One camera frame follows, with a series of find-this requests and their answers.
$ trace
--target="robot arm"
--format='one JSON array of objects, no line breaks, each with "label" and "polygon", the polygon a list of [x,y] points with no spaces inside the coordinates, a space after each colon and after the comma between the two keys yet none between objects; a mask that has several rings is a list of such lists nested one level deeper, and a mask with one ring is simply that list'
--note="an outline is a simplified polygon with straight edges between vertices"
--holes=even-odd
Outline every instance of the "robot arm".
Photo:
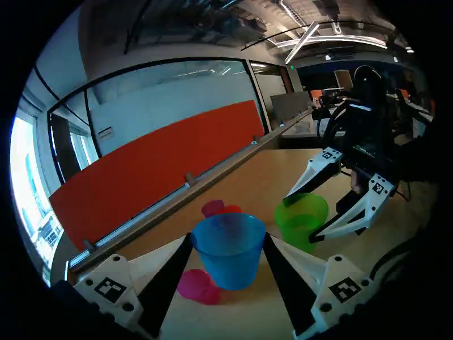
[{"label": "robot arm", "polygon": [[[378,287],[374,277],[343,255],[324,261],[269,233],[263,250],[295,340],[336,325]],[[74,292],[118,325],[146,339],[158,338],[191,251],[187,234],[132,261],[113,254],[77,283]]]},{"label": "robot arm", "polygon": [[[322,150],[309,160],[307,169],[284,198],[284,204],[291,205],[298,199],[297,194],[308,193],[322,185],[340,171],[343,154],[331,147]],[[368,191],[349,210],[337,214],[327,223],[315,230],[309,237],[311,243],[346,235],[370,228],[381,212],[396,186],[379,174],[368,182]]]}]

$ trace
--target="orange partition panel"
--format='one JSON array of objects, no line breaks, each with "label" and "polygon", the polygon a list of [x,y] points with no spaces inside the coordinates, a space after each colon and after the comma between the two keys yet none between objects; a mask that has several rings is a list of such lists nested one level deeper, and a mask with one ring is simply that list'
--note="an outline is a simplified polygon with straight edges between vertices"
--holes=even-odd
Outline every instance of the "orange partition panel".
[{"label": "orange partition panel", "polygon": [[400,88],[399,90],[401,91],[401,94],[404,98],[409,99],[409,93],[406,90],[403,90],[402,88]]},{"label": "orange partition panel", "polygon": [[73,176],[50,196],[63,229],[82,250],[263,135],[255,102],[244,101],[144,135]]},{"label": "orange partition panel", "polygon": [[316,98],[319,100],[319,97],[322,96],[322,90],[311,90],[310,93],[313,99]]}]

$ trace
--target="plastic cup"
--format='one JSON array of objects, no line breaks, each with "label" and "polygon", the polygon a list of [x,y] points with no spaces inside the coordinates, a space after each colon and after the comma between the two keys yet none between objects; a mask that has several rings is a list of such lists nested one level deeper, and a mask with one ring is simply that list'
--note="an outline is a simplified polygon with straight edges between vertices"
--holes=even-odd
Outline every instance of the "plastic cup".
[{"label": "plastic cup", "polygon": [[312,252],[316,245],[309,242],[309,235],[326,222],[329,206],[321,196],[311,193],[297,194],[282,202],[275,209],[275,222],[279,226],[281,237],[290,245]]},{"label": "plastic cup", "polygon": [[209,217],[192,231],[192,243],[217,286],[241,290],[257,274],[266,228],[259,219],[233,213]]},{"label": "plastic cup", "polygon": [[213,201],[209,201],[202,207],[202,214],[204,217],[208,218],[214,216],[220,209],[225,207],[223,201],[221,199],[214,199]]},{"label": "plastic cup", "polygon": [[242,212],[241,207],[239,207],[237,205],[229,205],[229,206],[223,207],[220,210],[217,210],[217,212],[214,215],[241,213],[241,212]]},{"label": "plastic cup", "polygon": [[178,283],[177,290],[183,298],[203,304],[220,302],[220,289],[214,285],[208,273],[201,269],[185,271]]}]

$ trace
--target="screw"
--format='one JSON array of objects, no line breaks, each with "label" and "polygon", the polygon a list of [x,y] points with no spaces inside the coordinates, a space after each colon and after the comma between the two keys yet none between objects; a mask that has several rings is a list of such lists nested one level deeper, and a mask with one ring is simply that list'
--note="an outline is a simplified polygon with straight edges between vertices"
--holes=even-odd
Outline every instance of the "screw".
[{"label": "screw", "polygon": [[325,302],[319,307],[319,310],[321,312],[327,313],[332,310],[332,305],[328,302]]}]

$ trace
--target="glass wall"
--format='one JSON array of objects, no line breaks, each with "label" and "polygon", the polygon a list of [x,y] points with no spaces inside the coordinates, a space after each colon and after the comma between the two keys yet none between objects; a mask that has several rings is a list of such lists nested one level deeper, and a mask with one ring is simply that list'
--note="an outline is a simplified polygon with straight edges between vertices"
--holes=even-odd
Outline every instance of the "glass wall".
[{"label": "glass wall", "polygon": [[164,126],[242,101],[261,109],[241,61],[167,63],[106,80],[93,91],[90,115],[102,155]]},{"label": "glass wall", "polygon": [[47,199],[38,172],[35,154],[35,118],[16,117],[11,134],[11,181],[22,224],[49,274],[58,240],[63,234]]},{"label": "glass wall", "polygon": [[276,129],[279,127],[280,123],[275,114],[271,97],[287,93],[287,89],[285,88],[283,81],[284,79],[281,74],[282,69],[284,68],[277,65],[269,65],[253,61],[250,62],[250,65],[253,69],[255,77],[257,78],[261,95],[263,96],[271,129]]}]

